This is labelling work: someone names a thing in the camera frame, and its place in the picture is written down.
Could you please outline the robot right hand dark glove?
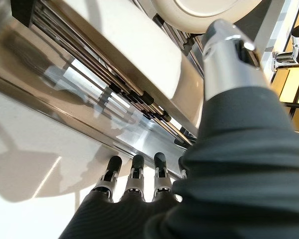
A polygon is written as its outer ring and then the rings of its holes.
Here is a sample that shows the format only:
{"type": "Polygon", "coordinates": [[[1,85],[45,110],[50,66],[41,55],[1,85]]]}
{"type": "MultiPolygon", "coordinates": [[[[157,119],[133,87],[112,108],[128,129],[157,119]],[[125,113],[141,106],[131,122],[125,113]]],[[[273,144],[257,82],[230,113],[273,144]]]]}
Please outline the robot right hand dark glove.
{"type": "Polygon", "coordinates": [[[93,189],[63,239],[299,239],[299,133],[253,42],[219,19],[203,36],[204,103],[186,177],[152,203],[93,189]]]}

